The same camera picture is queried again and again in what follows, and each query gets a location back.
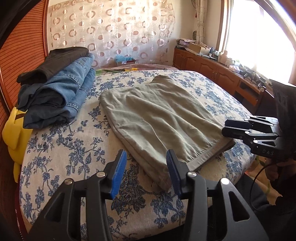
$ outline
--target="blue floral pattern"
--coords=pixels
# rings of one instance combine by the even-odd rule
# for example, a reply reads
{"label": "blue floral pattern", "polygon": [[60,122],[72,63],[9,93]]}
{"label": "blue floral pattern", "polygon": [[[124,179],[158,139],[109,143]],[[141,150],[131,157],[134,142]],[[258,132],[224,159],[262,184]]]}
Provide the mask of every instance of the blue floral pattern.
{"label": "blue floral pattern", "polygon": [[[195,96],[218,121],[244,119],[250,113],[231,95],[203,75],[191,71],[152,70],[97,76],[76,120],[33,131],[28,142],[20,177],[20,205],[33,224],[59,185],[68,177],[87,179],[113,161],[125,149],[113,133],[99,102],[102,91],[151,82],[167,75]],[[242,141],[197,172],[207,179],[227,177],[236,182],[254,156]],[[187,201],[171,189],[161,190],[129,154],[119,190],[106,203],[114,240],[136,240],[175,228],[185,221]],[[85,199],[81,202],[85,210]],[[81,237],[87,240],[85,212],[81,215]]]}

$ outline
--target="bed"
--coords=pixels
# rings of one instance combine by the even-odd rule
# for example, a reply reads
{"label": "bed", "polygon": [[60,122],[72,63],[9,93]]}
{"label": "bed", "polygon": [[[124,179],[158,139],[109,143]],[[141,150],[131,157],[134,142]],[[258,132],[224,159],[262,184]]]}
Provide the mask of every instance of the bed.
{"label": "bed", "polygon": [[[69,124],[33,131],[20,176],[19,202],[27,229],[66,178],[86,179],[113,161],[123,144],[112,132],[99,95],[110,88],[145,84],[167,75],[194,95],[218,121],[245,119],[250,113],[230,94],[197,72],[145,70],[109,73],[98,71],[93,87],[77,118]],[[235,146],[205,163],[197,172],[210,180],[229,178],[235,183],[252,163],[254,156],[240,140]],[[110,230],[114,240],[134,240],[155,235],[185,221],[187,201],[171,189],[161,190],[133,157],[128,162],[113,201],[107,202]],[[81,235],[87,240],[85,199],[81,202]]]}

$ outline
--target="circle patterned curtain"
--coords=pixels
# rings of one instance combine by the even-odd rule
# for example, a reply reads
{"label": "circle patterned curtain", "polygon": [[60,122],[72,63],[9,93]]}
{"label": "circle patterned curtain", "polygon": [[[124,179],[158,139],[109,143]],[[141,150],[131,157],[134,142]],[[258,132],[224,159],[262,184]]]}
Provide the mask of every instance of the circle patterned curtain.
{"label": "circle patterned curtain", "polygon": [[166,64],[174,29],[171,0],[72,0],[49,7],[49,50],[87,47],[93,67],[114,66],[116,55]]}

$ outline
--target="hand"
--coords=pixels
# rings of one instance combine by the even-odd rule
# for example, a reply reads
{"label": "hand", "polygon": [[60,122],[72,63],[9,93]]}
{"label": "hand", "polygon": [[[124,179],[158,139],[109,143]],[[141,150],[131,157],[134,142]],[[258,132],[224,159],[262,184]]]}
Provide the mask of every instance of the hand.
{"label": "hand", "polygon": [[[265,164],[268,165],[270,163],[272,163],[271,159],[266,158]],[[290,158],[288,161],[279,162],[276,165],[265,168],[266,177],[270,181],[278,179],[278,167],[283,167],[281,175],[283,175],[284,179],[288,179],[296,174],[296,161]]]}

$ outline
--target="blue gripper pad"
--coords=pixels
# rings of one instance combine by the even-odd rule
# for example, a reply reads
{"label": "blue gripper pad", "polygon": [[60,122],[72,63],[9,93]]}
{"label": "blue gripper pad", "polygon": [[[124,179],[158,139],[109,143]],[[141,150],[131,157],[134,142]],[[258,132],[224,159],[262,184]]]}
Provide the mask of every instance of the blue gripper pad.
{"label": "blue gripper pad", "polygon": [[112,200],[115,198],[115,196],[119,192],[120,184],[121,184],[123,174],[124,174],[124,169],[126,167],[126,162],[127,162],[127,154],[126,154],[126,151],[123,150],[122,154],[119,157],[119,161],[118,161],[118,164],[116,166],[116,169],[114,171],[114,175],[112,178],[112,188],[110,191],[110,196],[111,196]]}
{"label": "blue gripper pad", "polygon": [[166,155],[166,162],[168,165],[168,172],[170,173],[170,178],[172,180],[172,185],[174,188],[175,194],[177,194],[178,197],[180,197],[182,193],[181,189],[181,177],[177,170],[176,164],[173,161],[173,156],[175,155],[175,152],[173,150],[168,150]]}

